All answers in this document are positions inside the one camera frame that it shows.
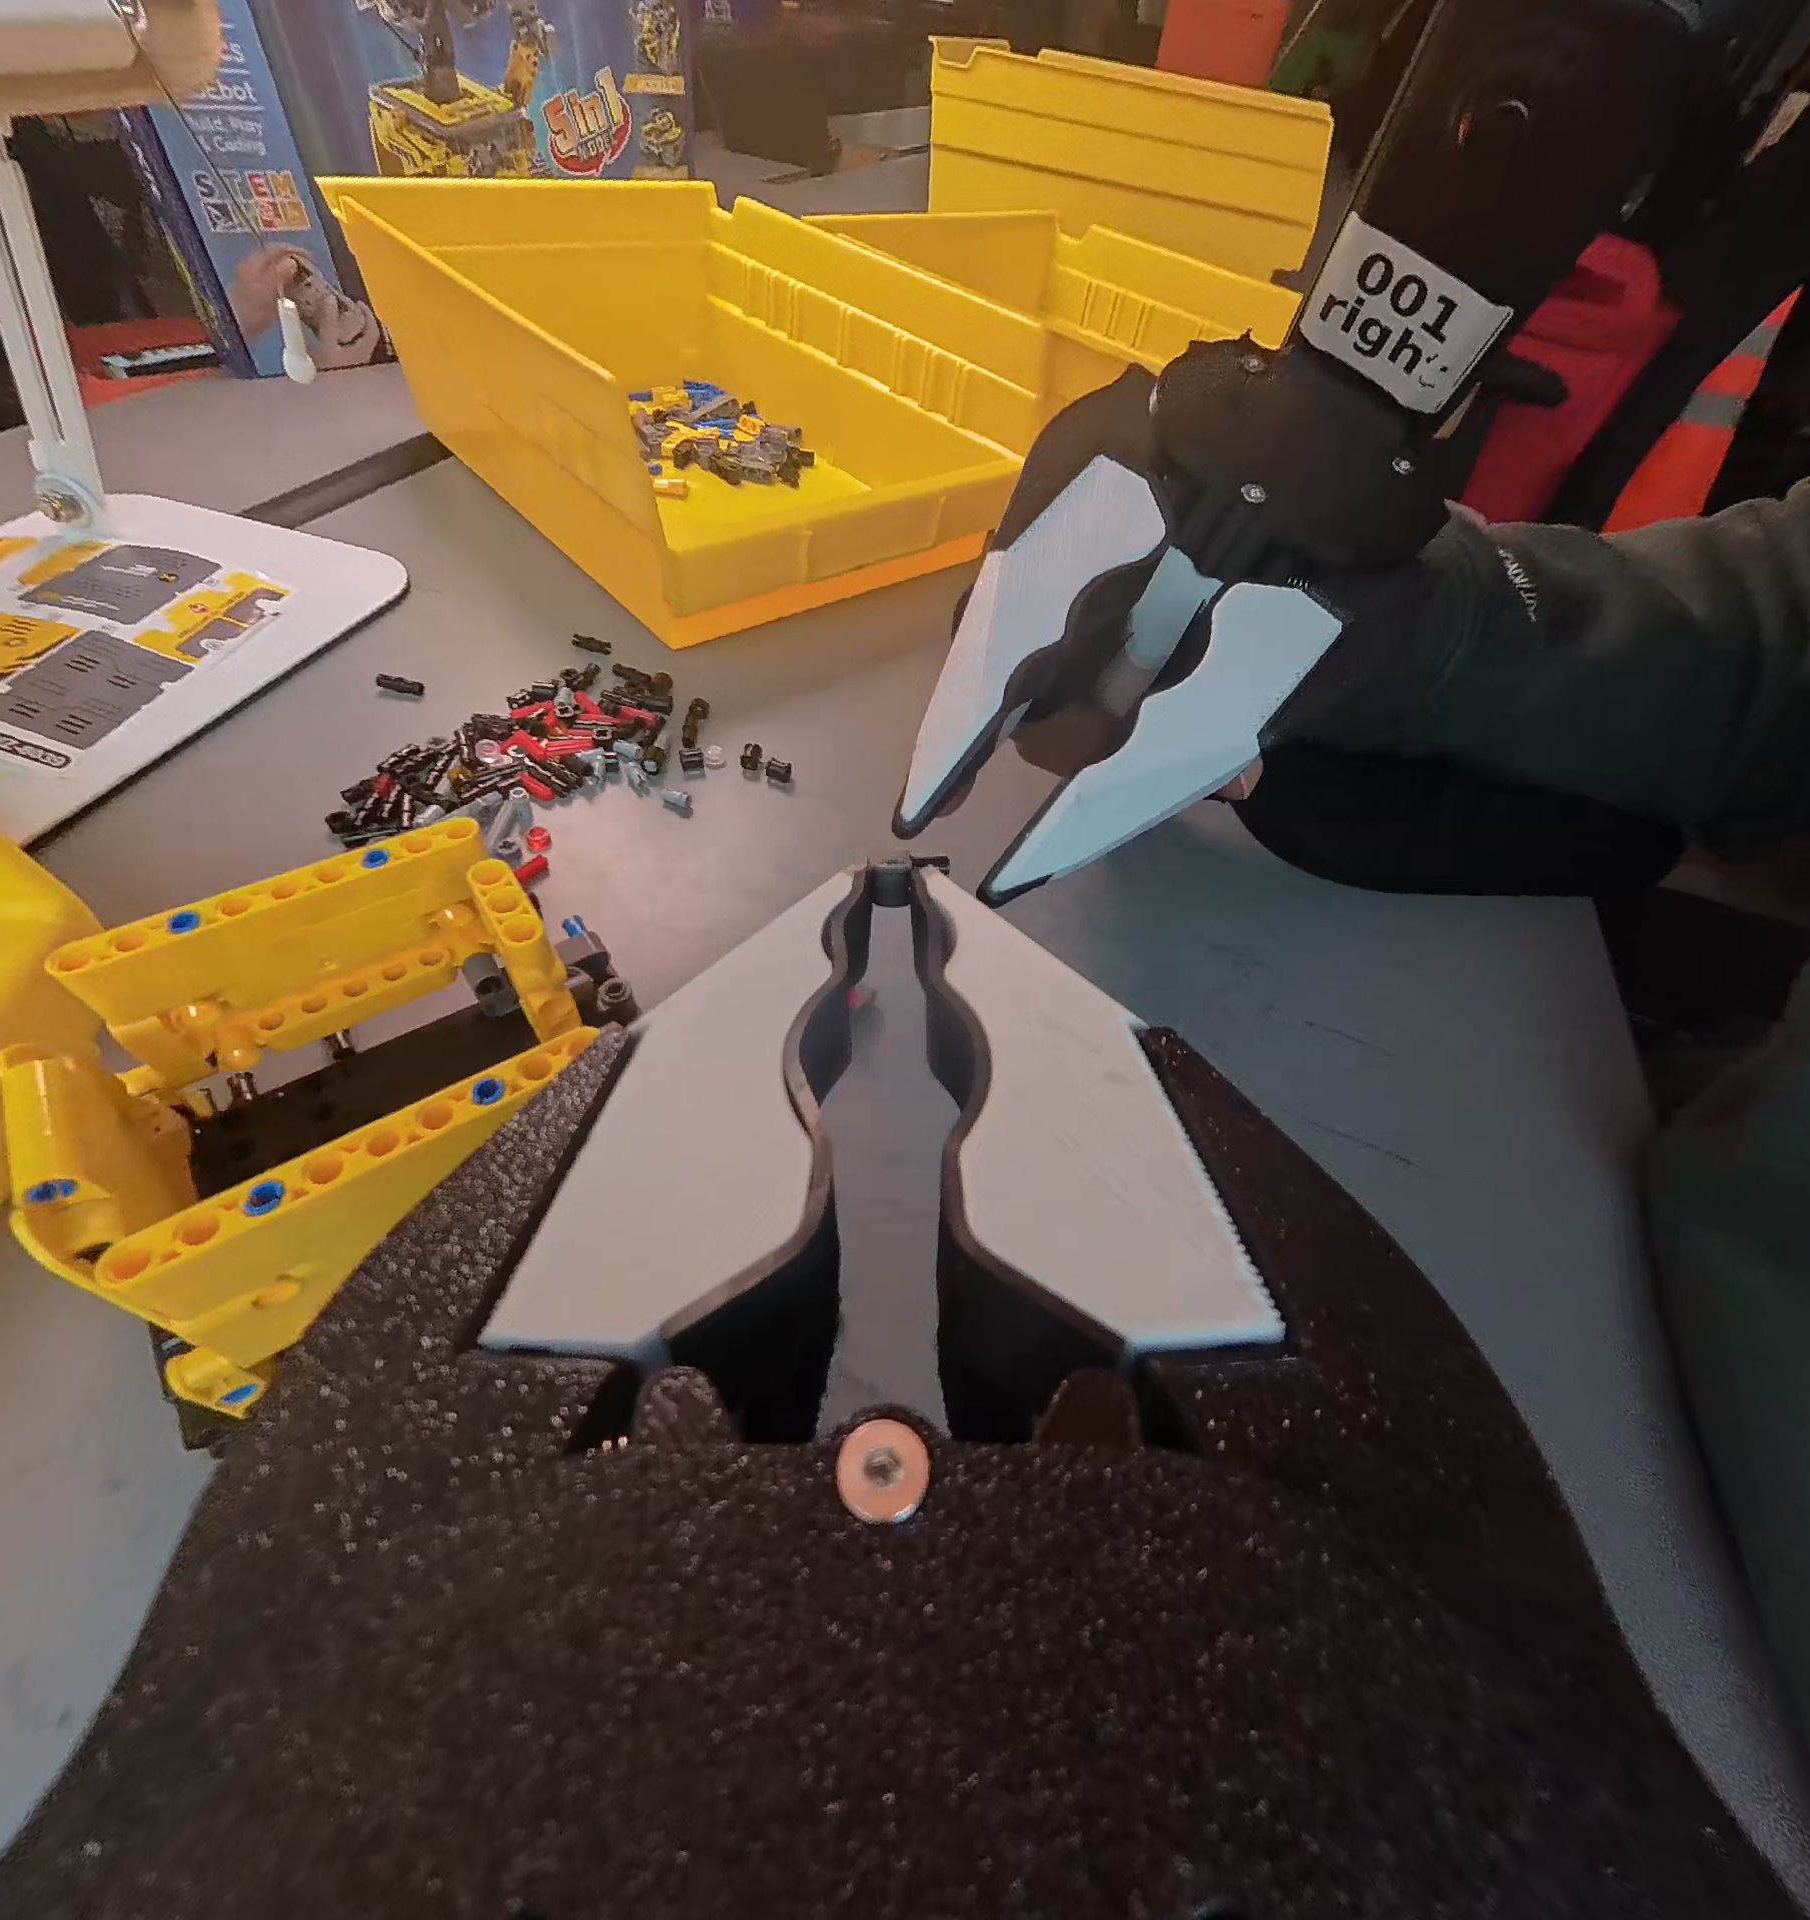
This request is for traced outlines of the yellow black lego model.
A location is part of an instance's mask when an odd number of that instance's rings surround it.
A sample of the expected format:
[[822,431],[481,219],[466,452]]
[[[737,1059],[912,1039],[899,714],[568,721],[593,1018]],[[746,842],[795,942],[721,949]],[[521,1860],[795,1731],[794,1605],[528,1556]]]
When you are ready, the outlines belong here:
[[74,1044],[0,1052],[8,1229],[144,1323],[186,1448],[242,1423],[346,1275],[631,985],[547,924],[547,827],[439,818],[42,961]]

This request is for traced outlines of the pile of small lego pins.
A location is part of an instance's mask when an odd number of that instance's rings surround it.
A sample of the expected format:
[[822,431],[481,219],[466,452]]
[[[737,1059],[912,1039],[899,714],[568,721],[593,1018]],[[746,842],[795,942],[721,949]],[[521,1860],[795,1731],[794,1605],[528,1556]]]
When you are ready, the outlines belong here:
[[322,835],[373,864],[382,842],[466,821],[518,876],[542,876],[558,809],[627,791],[690,821],[725,773],[795,791],[794,757],[721,738],[710,701],[684,692],[667,666],[618,660],[600,635],[568,642],[578,663],[387,746],[340,788]]

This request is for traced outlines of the printed instruction sheet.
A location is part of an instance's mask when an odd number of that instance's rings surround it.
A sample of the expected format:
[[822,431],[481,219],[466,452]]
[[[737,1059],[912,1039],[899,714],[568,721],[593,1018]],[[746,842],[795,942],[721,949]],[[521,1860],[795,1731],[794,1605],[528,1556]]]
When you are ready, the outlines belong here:
[[78,769],[290,597],[173,546],[0,535],[0,758]]

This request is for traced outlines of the white book stand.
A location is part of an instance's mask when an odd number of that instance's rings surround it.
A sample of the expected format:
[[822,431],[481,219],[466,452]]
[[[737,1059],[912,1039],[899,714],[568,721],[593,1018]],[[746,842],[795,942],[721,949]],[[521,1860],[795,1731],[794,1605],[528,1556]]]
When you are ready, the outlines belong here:
[[219,51],[216,6],[0,0],[0,344],[33,458],[33,514],[0,535],[173,546],[297,595],[250,642],[165,692],[78,769],[0,758],[0,833],[15,844],[113,796],[408,590],[404,565],[365,546],[154,494],[104,494],[46,238],[6,139],[15,117],[141,111],[200,92]]

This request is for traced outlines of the yellow bin with small parts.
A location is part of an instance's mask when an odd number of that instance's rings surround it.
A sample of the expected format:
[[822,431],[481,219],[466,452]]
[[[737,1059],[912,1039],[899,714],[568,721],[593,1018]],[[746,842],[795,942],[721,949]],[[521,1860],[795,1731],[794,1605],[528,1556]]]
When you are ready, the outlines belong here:
[[[321,194],[422,422],[673,650],[976,557],[1043,422],[1038,324],[705,180]],[[681,382],[816,466],[656,494],[631,398]]]

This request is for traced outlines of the empty yellow storage bin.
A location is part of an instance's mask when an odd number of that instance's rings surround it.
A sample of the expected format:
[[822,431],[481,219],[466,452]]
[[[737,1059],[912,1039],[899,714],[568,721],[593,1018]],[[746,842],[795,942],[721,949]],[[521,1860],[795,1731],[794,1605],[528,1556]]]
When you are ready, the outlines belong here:
[[1328,111],[1094,59],[933,37],[928,211],[816,226],[959,286],[928,344],[1029,399],[1035,427],[1192,344],[1277,351],[1302,295]]

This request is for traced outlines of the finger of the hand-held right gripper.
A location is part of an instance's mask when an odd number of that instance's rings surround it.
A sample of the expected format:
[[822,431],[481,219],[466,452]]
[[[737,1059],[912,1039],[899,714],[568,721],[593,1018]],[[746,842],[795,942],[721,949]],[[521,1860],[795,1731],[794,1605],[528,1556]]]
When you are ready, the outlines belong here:
[[1299,585],[1227,585],[1207,609],[1196,666],[1148,692],[1129,738],[1055,788],[976,899],[1006,904],[1069,876],[1223,788],[1336,635],[1340,617]]
[[1166,542],[1155,485],[1094,458],[1016,542],[981,557],[919,722],[893,809],[903,842],[947,813],[1066,663],[1124,628]]

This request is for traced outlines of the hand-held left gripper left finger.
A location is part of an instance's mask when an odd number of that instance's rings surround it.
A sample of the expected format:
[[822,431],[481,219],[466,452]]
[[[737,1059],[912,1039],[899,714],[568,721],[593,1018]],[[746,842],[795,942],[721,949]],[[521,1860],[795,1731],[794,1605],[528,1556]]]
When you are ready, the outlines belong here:
[[816,1437],[840,1334],[822,1102],[865,967],[867,872],[831,872],[652,1007],[481,1345],[705,1370],[739,1437]]

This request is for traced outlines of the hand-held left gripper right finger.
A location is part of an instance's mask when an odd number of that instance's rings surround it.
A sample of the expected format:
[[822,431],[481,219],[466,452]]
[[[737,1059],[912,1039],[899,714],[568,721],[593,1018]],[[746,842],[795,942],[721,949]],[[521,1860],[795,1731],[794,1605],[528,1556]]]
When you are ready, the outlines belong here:
[[922,872],[951,1425],[1038,1425],[1081,1370],[1283,1350],[1285,1319],[1148,1052],[1148,1021]]

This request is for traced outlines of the blue robot kit box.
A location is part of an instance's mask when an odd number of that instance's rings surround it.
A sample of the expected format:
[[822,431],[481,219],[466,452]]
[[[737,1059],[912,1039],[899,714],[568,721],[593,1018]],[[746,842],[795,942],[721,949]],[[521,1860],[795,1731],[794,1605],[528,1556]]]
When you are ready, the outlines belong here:
[[694,6],[219,6],[205,88],[118,112],[227,369],[277,382],[387,362],[321,178],[681,180]]

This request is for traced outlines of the heap of lego parts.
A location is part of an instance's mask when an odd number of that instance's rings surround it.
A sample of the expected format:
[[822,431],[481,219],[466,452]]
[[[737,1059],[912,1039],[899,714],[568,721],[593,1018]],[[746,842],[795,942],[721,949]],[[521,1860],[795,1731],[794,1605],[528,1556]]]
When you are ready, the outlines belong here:
[[816,466],[795,424],[768,422],[755,399],[725,383],[684,382],[636,390],[627,414],[656,497],[690,497],[690,473],[731,488],[802,488]]

